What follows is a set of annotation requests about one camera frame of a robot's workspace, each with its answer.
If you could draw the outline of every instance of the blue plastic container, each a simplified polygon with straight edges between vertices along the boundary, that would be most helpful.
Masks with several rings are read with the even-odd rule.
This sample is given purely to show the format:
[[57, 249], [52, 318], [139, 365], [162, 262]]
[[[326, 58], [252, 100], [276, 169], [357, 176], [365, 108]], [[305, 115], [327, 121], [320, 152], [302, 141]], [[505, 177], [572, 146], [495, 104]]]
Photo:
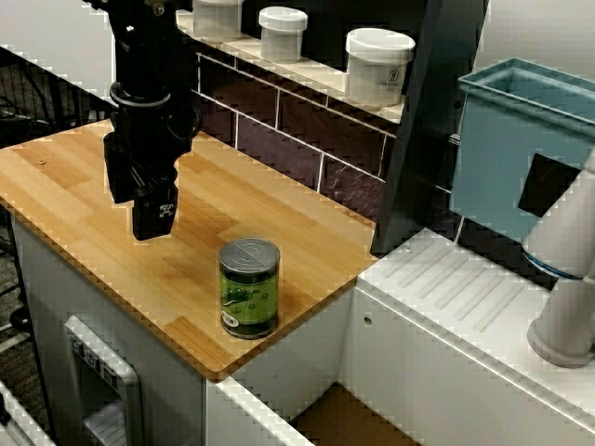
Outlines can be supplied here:
[[595, 147], [595, 83], [509, 59], [459, 79], [467, 93], [451, 210], [521, 242], [518, 204], [536, 153], [583, 168]]

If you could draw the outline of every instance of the wooden table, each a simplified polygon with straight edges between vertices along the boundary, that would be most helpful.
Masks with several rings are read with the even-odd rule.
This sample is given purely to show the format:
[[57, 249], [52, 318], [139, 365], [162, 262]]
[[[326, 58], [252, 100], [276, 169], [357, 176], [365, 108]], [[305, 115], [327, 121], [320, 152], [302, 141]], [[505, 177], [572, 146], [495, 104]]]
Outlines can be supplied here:
[[[206, 378], [218, 381], [324, 308], [373, 264], [374, 223], [199, 134], [178, 162], [169, 236], [131, 233], [103, 162], [109, 122], [0, 151], [0, 203]], [[218, 250], [242, 237], [282, 255], [279, 325], [246, 341], [219, 322]]]

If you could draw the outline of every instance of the white container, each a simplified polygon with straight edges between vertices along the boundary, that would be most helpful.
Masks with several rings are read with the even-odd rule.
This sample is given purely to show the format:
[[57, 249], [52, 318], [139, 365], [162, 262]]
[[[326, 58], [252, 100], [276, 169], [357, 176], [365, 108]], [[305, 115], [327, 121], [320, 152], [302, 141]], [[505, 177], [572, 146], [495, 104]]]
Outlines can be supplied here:
[[394, 31], [360, 28], [347, 35], [346, 47], [347, 96], [372, 107], [398, 104], [414, 40]]
[[194, 0], [194, 36], [213, 42], [231, 42], [242, 37], [244, 0]]
[[258, 23], [262, 26], [260, 56], [275, 63], [296, 63], [301, 57], [301, 41], [308, 27], [305, 12], [290, 7], [265, 7]]

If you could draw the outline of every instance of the green can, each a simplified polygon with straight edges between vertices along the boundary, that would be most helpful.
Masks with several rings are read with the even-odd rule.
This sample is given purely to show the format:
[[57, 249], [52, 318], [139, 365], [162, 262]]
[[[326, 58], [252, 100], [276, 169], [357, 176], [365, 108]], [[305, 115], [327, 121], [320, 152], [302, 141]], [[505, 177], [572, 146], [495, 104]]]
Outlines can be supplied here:
[[281, 253], [263, 239], [239, 239], [219, 251], [221, 326], [231, 335], [256, 339], [277, 326]]

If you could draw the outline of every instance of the can lid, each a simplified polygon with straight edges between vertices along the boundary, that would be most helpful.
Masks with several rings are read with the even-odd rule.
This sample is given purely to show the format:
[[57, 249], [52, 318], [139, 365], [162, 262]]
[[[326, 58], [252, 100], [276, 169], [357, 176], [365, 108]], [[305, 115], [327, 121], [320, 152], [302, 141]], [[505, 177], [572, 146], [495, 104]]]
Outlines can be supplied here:
[[274, 244], [257, 238], [234, 240], [219, 251], [219, 264], [225, 270], [245, 276], [275, 272], [280, 259]]
[[258, 23], [269, 30], [295, 33], [308, 27], [308, 15], [291, 7], [265, 7], [258, 15]]
[[403, 65], [413, 59], [416, 42], [408, 35], [378, 28], [359, 28], [347, 34], [347, 52], [382, 65]]

